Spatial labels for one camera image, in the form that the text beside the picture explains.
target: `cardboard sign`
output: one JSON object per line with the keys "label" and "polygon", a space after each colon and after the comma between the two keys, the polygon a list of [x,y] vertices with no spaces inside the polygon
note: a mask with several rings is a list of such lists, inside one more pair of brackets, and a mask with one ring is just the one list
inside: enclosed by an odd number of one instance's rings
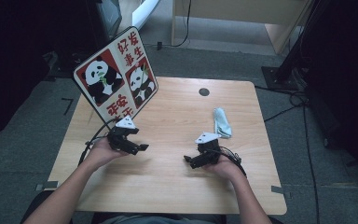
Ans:
{"label": "cardboard sign", "polygon": [[135,27],[79,65],[74,80],[104,122],[135,117],[158,90]]}

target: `right hand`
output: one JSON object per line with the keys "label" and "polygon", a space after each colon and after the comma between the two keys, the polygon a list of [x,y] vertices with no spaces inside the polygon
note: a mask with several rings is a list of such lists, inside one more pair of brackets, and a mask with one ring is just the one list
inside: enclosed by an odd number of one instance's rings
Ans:
{"label": "right hand", "polygon": [[240,168],[235,165],[234,162],[232,162],[229,158],[223,155],[219,157],[217,164],[207,164],[202,168],[228,180],[233,180],[237,176],[243,175]]}

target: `black cable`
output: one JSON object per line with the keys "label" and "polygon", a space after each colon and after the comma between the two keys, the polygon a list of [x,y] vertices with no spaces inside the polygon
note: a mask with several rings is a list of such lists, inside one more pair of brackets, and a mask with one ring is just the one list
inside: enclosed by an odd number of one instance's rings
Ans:
{"label": "black cable", "polygon": [[[290,110],[292,110],[292,109],[294,109],[294,108],[301,107],[301,106],[304,106],[304,105],[307,105],[307,104],[308,104],[308,99],[305,99],[305,100],[304,100],[304,99],[301,98],[301,97],[305,97],[305,96],[306,96],[303,91],[294,91],[294,92],[280,92],[280,91],[275,91],[275,92],[284,93],[284,94],[289,94],[289,95],[290,95],[289,101],[290,101],[290,104],[292,105],[292,107],[290,107],[290,108],[288,108],[288,109],[285,109],[285,110],[279,112],[278,114],[276,114],[276,115],[274,115],[274,116],[272,116],[272,117],[270,117],[270,118],[268,118],[268,119],[264,119],[264,122],[267,122],[267,121],[269,121],[269,120],[275,119],[276,117],[278,117],[278,116],[280,116],[280,115],[282,115],[282,114],[286,113],[287,111],[290,111]],[[297,98],[301,101],[301,103],[295,104],[294,101],[293,101],[294,97],[297,97]]]}
{"label": "black cable", "polygon": [[273,92],[282,93],[282,94],[287,94],[287,95],[292,94],[291,91],[277,91],[277,90],[273,90],[273,89],[269,89],[269,88],[265,88],[265,87],[260,87],[260,86],[255,86],[255,88],[256,88],[256,89],[263,90],[263,91],[273,91]]}
{"label": "black cable", "polygon": [[307,125],[307,116],[306,116],[306,106],[303,106],[303,116],[304,116],[304,127],[305,127],[305,138],[307,142],[307,152],[308,152],[308,161],[310,163],[310,174],[312,175],[312,183],[313,183],[313,192],[315,194],[315,207],[316,207],[316,223],[320,223],[319,217],[319,197],[318,197],[318,189],[316,187],[315,173],[313,171],[312,159],[310,157],[310,140],[308,138],[308,125]]}
{"label": "black cable", "polygon": [[231,160],[236,166],[238,166],[238,168],[240,168],[241,172],[243,173],[243,175],[245,175],[247,177],[247,174],[245,172],[245,170],[243,170],[243,167],[241,166],[241,158],[240,156],[237,154],[237,153],[233,153],[230,149],[226,148],[226,147],[221,147],[223,148],[224,150],[227,150],[228,151],[228,154],[227,153],[224,153],[223,151],[217,151],[217,150],[212,150],[212,149],[205,149],[206,151],[209,151],[209,152],[215,152],[215,153],[218,153],[222,156],[225,156],[227,157],[229,160]]}
{"label": "black cable", "polygon": [[[293,99],[294,97],[296,97],[297,99],[300,100],[299,104],[294,103]],[[316,223],[319,224],[320,223],[320,216],[319,216],[319,197],[318,197],[318,190],[317,190],[317,186],[316,186],[316,179],[315,179],[315,173],[313,170],[313,165],[312,165],[312,158],[310,156],[310,140],[309,140],[309,135],[308,135],[308,125],[307,125],[307,116],[306,116],[306,108],[309,105],[309,100],[308,99],[303,99],[303,97],[306,97],[305,92],[303,91],[295,91],[295,92],[291,92],[290,93],[290,104],[292,105],[291,108],[283,110],[282,112],[278,113],[275,116],[272,116],[269,119],[266,119],[266,121],[271,120],[271,119],[275,119],[276,117],[278,117],[279,115],[293,109],[296,107],[303,107],[303,118],[304,118],[304,127],[305,127],[305,137],[306,137],[306,144],[307,144],[307,153],[308,153],[308,160],[310,163],[310,174],[312,176],[312,185],[313,185],[313,191],[314,191],[314,198],[315,198],[315,207],[316,207]]]}
{"label": "black cable", "polygon": [[310,15],[308,16],[307,21],[306,21],[306,23],[305,23],[305,25],[304,25],[303,31],[302,31],[302,33],[301,33],[301,35],[300,35],[300,49],[299,49],[299,53],[300,53],[300,58],[301,58],[302,61],[305,62],[305,63],[311,63],[311,62],[312,62],[312,58],[311,58],[311,57],[305,57],[305,56],[304,56],[303,49],[302,49],[302,47],[303,47],[304,35],[307,33],[307,31],[308,31],[307,28],[308,28],[308,26],[309,26],[309,24],[310,24],[310,22],[311,22],[311,20],[312,20],[312,18],[313,18],[313,16],[314,16],[314,14],[315,14],[316,9],[318,8],[318,6],[319,6],[319,4],[320,4],[321,2],[322,2],[321,0],[317,0],[317,1],[315,1],[315,3],[313,3],[311,13],[310,13]]}
{"label": "black cable", "polygon": [[107,126],[109,123],[113,122],[113,121],[118,121],[118,119],[110,119],[108,120],[107,122],[105,122],[103,124],[103,126],[94,134],[94,136],[92,136],[91,140],[89,140],[88,142],[86,142],[86,148],[84,149],[84,151],[81,153],[81,156],[80,156],[80,160],[79,160],[79,164],[83,162],[84,158],[86,157],[86,154],[87,154],[87,151],[91,150],[91,145],[93,144],[93,141],[97,138],[101,138],[101,137],[98,137],[98,134],[100,134],[100,132],[105,128],[107,127],[110,131],[110,128],[109,126]]}
{"label": "black cable", "polygon": [[302,68],[298,68],[297,66],[292,66],[292,75],[296,79],[296,82],[301,85],[302,89],[305,89],[308,84],[304,80],[305,72],[302,70]]}
{"label": "black cable", "polygon": [[[161,45],[162,47],[173,47],[173,48],[177,48],[177,47],[180,47],[182,46],[186,41],[187,41],[187,38],[188,38],[188,21],[190,20],[190,10],[191,10],[191,0],[190,2],[188,3],[188,10],[187,10],[187,21],[186,21],[186,36],[185,36],[185,39],[182,41],[182,43],[178,44],[178,45]],[[152,46],[152,47],[155,47],[155,46],[158,46],[158,45],[151,45],[151,44],[144,44],[145,46]]]}

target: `wooden table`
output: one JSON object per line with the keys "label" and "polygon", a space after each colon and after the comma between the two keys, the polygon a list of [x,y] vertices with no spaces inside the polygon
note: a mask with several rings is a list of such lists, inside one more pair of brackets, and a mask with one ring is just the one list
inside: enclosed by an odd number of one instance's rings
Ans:
{"label": "wooden table", "polygon": [[[249,182],[269,215],[286,212],[260,106],[251,82],[158,77],[158,92],[133,119],[140,131],[129,135],[145,152],[99,169],[86,186],[77,210],[146,213],[238,214],[230,184],[183,156],[199,155],[194,142],[213,132],[213,109],[223,107],[232,137],[219,139],[242,157]],[[210,91],[201,96],[199,89]],[[62,183],[77,167],[85,142],[103,125],[81,96],[48,180]]]}
{"label": "wooden table", "polygon": [[[175,17],[187,17],[189,1],[173,0],[173,45],[176,44]],[[277,54],[281,54],[296,27],[305,25],[304,20],[310,14],[312,2],[312,0],[194,0],[191,2],[190,17],[265,23],[272,47]]]}

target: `person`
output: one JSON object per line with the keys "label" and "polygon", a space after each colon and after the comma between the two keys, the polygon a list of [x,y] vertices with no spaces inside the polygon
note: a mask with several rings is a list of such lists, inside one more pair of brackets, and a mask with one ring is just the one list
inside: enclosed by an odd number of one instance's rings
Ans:
{"label": "person", "polygon": [[[101,138],[92,147],[86,159],[72,172],[72,174],[54,190],[37,208],[25,218],[24,223],[70,223],[75,212],[80,195],[91,175],[108,162],[127,156],[126,152],[112,150],[107,138]],[[215,173],[231,182],[240,209],[241,223],[271,223],[257,198],[255,197],[246,176],[232,161],[220,156],[217,164],[208,164],[203,167],[206,171]],[[111,219],[104,223],[157,223],[150,217],[134,216],[133,219]],[[188,219],[177,220],[162,218],[158,223],[189,223]],[[208,223],[191,221],[190,223]]]}

